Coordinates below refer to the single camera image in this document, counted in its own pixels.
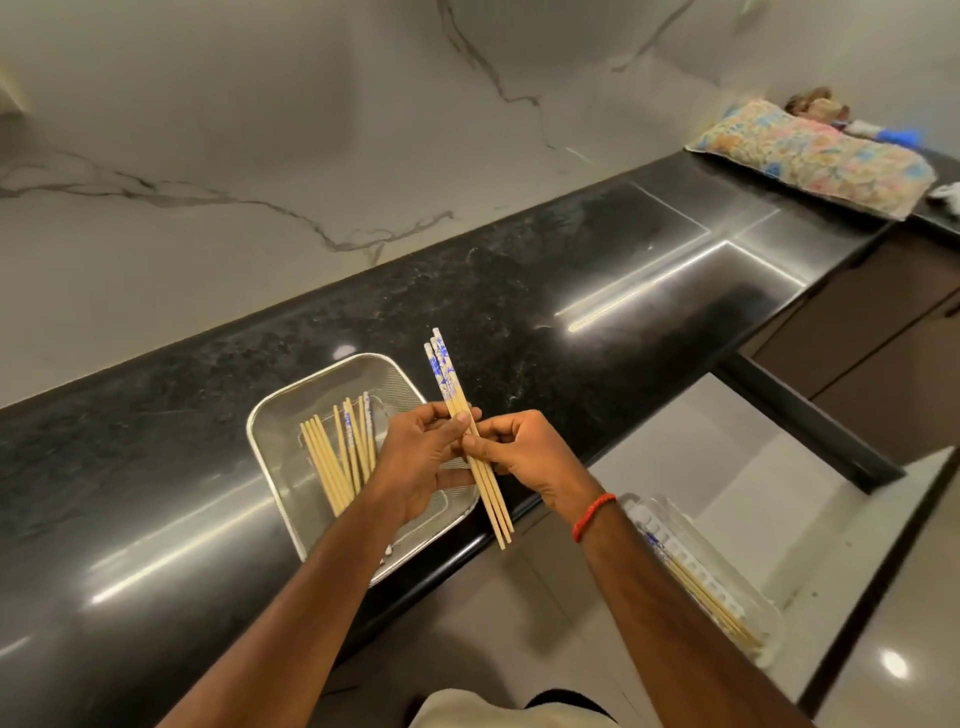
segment red bracelet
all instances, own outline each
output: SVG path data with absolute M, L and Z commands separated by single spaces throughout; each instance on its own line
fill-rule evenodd
M 575 542 L 578 544 L 580 543 L 580 540 L 584 537 L 584 530 L 593 520 L 593 516 L 604 506 L 604 503 L 609 503 L 612 500 L 616 500 L 616 495 L 613 493 L 605 493 L 590 505 L 590 507 L 587 509 L 587 512 L 579 521 L 574 523 L 573 540 Z

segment floral fabric cover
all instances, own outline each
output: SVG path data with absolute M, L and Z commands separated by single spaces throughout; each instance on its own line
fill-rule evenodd
M 916 152 L 847 136 L 762 99 L 731 112 L 686 148 L 891 220 L 905 220 L 937 179 Z

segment person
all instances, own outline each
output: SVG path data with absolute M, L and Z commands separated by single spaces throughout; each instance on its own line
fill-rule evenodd
M 390 421 L 370 481 L 267 607 L 164 718 L 162 728 L 301 728 L 387 544 L 438 488 L 472 482 L 441 470 L 465 452 L 496 464 L 567 523 L 580 522 L 603 488 L 540 412 L 449 418 L 442 402 Z M 810 721 L 689 598 L 615 502 L 597 507 L 581 546 L 665 728 L 809 728 Z M 547 702 L 497 708 L 463 691 L 426 699 L 415 728 L 612 726 L 588 707 Z

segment person's right hand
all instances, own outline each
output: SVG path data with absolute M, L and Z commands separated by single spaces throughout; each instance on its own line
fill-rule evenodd
M 497 463 L 570 524 L 581 519 L 603 488 L 564 438 L 535 410 L 477 423 L 480 437 L 464 435 L 464 452 Z

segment gray vein in marble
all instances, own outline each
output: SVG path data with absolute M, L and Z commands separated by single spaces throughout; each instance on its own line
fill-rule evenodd
M 630 60 L 627 61 L 626 63 L 623 63 L 618 66 L 614 66 L 613 68 L 611 68 L 610 69 L 611 73 L 623 73 L 628 68 L 630 68 L 630 66 L 632 66 L 637 59 L 639 59 L 641 56 L 643 56 L 643 54 L 645 54 L 647 51 L 649 51 L 651 48 L 657 45 L 657 42 L 660 40 L 663 34 L 666 33 L 668 30 L 670 30 L 670 26 L 672 26 L 674 23 L 680 20 L 680 18 L 683 17 L 684 14 L 688 10 L 690 10 L 690 8 L 692 8 L 694 3 L 696 2 L 697 0 L 686 0 L 676 10 L 674 10 L 672 13 L 667 15 L 666 19 L 663 20 L 663 22 L 659 26 L 657 26 L 657 29 L 653 32 L 653 34 L 649 38 L 647 38 L 647 40 L 643 43 L 643 45 L 641 45 L 639 48 L 636 49 L 634 54 L 631 56 Z
M 324 247 L 333 253 L 344 253 L 350 251 L 365 250 L 368 252 L 370 265 L 376 264 L 387 243 L 397 242 L 404 238 L 411 237 L 418 233 L 429 230 L 435 225 L 439 225 L 443 220 L 453 220 L 453 210 L 444 210 L 436 215 L 423 218 L 413 225 L 413 227 L 404 231 L 389 231 L 384 229 L 375 229 L 371 233 L 383 233 L 381 237 L 375 237 L 365 242 L 347 242 L 337 241 L 331 238 L 324 231 L 323 226 L 316 220 L 312 220 L 306 215 L 301 215 L 287 207 L 275 205 L 264 200 L 249 200 L 245 198 L 234 197 L 227 192 L 203 187 L 192 182 L 149 182 L 143 178 L 126 172 L 107 169 L 91 159 L 82 157 L 72 152 L 57 150 L 54 154 L 70 158 L 88 165 L 92 172 L 91 178 L 85 182 L 33 182 L 23 183 L 21 186 L 4 186 L 13 175 L 26 171 L 36 171 L 42 174 L 56 174 L 62 172 L 55 167 L 36 163 L 15 164 L 7 168 L 3 176 L 0 177 L 0 202 L 4 200 L 15 200 L 28 194 L 37 192 L 61 193 L 74 195 L 77 197 L 117 197 L 127 200 L 136 200 L 161 209 L 175 207 L 198 207 L 198 206 L 261 206 L 282 215 L 303 223 L 317 236 L 320 237 Z
M 542 94 L 529 94 L 526 96 L 507 95 L 507 89 L 504 88 L 500 72 L 496 70 L 487 57 L 480 52 L 480 49 L 473 45 L 469 38 L 464 35 L 463 31 L 460 30 L 460 27 L 457 25 L 457 19 L 453 16 L 453 7 L 450 5 L 450 0 L 437 0 L 437 12 L 440 14 L 440 22 L 444 27 L 446 39 L 450 41 L 453 49 L 460 56 L 467 59 L 470 68 L 479 68 L 480 71 L 490 79 L 493 88 L 496 89 L 496 95 L 499 96 L 504 103 L 515 104 L 522 101 L 530 104 L 537 111 L 540 121 L 540 136 L 543 139 L 543 144 L 549 149 L 557 151 L 557 147 L 551 144 L 546 138 L 546 130 L 543 124 L 543 104 L 540 103 Z

